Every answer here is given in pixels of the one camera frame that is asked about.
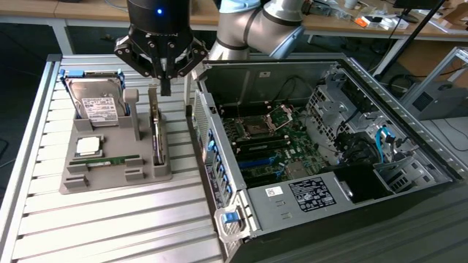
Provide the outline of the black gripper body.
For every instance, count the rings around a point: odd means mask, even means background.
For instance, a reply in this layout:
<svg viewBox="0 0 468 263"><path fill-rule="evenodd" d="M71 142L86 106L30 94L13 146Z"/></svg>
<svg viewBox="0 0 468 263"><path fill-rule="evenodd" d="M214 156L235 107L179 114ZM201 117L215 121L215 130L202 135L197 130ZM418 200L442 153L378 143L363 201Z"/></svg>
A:
<svg viewBox="0 0 468 263"><path fill-rule="evenodd" d="M175 58L193 40L189 25L190 2L126 1L129 39L143 54L154 58Z"/></svg>

